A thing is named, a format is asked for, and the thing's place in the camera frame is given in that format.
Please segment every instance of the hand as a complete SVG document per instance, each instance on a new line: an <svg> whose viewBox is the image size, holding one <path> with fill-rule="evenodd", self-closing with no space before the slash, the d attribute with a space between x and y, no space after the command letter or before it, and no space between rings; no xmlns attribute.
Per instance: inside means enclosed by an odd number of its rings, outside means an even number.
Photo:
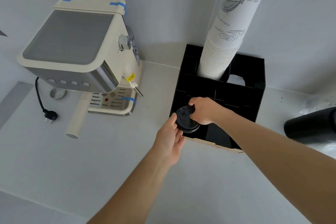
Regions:
<svg viewBox="0 0 336 224"><path fill-rule="evenodd" d="M186 141L186 138L182 136L183 131L179 130L175 124L176 117L173 113L159 129L152 147L152 150L166 158L171 166L178 162L182 146Z"/></svg>
<svg viewBox="0 0 336 224"><path fill-rule="evenodd" d="M195 112L190 115L190 118L202 125L216 123L216 118L220 117L223 110L226 110L210 98L192 98L189 105L195 106Z"/></svg>

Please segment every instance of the black organizer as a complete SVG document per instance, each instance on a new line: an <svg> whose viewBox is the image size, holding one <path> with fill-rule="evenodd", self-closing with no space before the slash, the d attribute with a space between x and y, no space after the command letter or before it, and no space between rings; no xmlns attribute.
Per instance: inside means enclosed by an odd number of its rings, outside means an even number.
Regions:
<svg viewBox="0 0 336 224"><path fill-rule="evenodd" d="M175 89L171 113L189 103L192 97L209 97L235 113L255 122L265 90L264 59L236 54L219 81L197 76L203 47L187 44ZM245 86L228 83L230 74L242 77ZM187 137L240 149L239 145L215 124L201 125Z"/></svg>

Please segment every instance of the yellow sticker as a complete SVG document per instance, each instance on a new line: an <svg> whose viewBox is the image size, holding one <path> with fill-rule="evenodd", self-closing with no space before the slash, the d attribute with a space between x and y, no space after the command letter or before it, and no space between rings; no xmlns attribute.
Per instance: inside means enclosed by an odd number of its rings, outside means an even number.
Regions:
<svg viewBox="0 0 336 224"><path fill-rule="evenodd" d="M126 77L126 81L127 81L127 82L130 82L130 81L132 81L134 78L135 78L135 74L132 73L129 77Z"/></svg>

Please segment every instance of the stack of paper cups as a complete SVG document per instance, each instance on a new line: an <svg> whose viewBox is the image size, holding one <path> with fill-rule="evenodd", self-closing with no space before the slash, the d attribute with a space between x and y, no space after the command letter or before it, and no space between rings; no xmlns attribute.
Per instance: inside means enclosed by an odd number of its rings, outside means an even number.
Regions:
<svg viewBox="0 0 336 224"><path fill-rule="evenodd" d="M198 75L219 80L243 42L260 0L224 0L203 48Z"/></svg>

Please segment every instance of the black cable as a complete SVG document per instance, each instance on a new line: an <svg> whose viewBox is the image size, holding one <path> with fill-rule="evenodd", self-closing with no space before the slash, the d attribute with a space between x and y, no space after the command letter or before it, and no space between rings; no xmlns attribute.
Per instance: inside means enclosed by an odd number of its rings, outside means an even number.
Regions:
<svg viewBox="0 0 336 224"><path fill-rule="evenodd" d="M39 77L36 78L35 80L35 89L36 89L36 94L37 94L37 98L39 99L40 102L40 106L42 108L42 111L44 112L44 117L46 117L45 120L50 120L50 122L52 122L53 120L56 120L58 115L56 112L54 111L48 111L47 109L44 108L41 98L40 98L40 93L39 93L39 89L37 88L37 81L38 81Z"/></svg>
<svg viewBox="0 0 336 224"><path fill-rule="evenodd" d="M42 108L43 112L45 113L45 112L47 111L47 109L45 109L45 108L43 107L43 104L42 104L42 101L41 101L41 98L40 98L39 89L37 88L37 81L38 81L38 79L39 79L39 77L37 77L37 78L36 78L36 80L35 80L35 89L36 89L36 94L37 94L37 98L39 99L40 106L41 106L41 108Z"/></svg>

